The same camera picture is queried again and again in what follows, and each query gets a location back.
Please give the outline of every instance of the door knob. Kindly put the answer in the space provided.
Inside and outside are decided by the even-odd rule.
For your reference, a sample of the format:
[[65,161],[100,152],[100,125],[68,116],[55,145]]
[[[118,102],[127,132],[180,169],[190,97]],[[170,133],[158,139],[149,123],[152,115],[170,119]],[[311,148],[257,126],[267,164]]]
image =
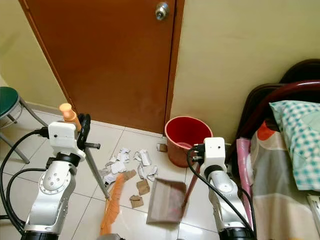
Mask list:
[[169,6],[166,2],[159,2],[155,8],[155,17],[157,20],[162,21],[169,14]]

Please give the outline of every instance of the brown door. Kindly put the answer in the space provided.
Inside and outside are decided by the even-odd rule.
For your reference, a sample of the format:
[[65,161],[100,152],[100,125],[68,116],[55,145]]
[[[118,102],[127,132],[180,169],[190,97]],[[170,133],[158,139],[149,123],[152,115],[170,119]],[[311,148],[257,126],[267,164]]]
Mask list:
[[166,0],[163,20],[155,15],[160,0],[20,2],[79,113],[163,132],[175,0]]

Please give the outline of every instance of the red plastic bucket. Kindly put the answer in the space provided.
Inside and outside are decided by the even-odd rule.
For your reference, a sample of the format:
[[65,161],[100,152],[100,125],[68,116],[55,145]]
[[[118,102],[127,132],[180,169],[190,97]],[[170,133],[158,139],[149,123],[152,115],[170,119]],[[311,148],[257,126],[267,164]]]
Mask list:
[[190,116],[177,116],[164,128],[170,161],[187,168],[187,151],[194,144],[202,144],[205,138],[213,137],[211,129],[203,121]]

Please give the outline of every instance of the pink cloth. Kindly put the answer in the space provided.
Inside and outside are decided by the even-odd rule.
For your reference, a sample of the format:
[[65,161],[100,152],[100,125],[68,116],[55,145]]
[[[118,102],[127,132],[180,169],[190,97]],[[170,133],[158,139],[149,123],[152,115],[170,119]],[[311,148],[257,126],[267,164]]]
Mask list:
[[[236,140],[236,151],[238,155],[238,167],[242,188],[252,197],[250,181],[247,172],[247,159],[250,154],[251,141],[246,138]],[[251,217],[251,208],[246,196],[243,196],[243,205],[251,227],[253,226]]]

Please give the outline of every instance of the pillow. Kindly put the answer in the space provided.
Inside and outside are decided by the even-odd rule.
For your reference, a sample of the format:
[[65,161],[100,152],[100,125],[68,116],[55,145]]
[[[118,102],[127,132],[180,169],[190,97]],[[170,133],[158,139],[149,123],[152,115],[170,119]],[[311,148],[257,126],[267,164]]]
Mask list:
[[320,190],[320,104],[284,100],[270,103],[292,160],[299,190]]

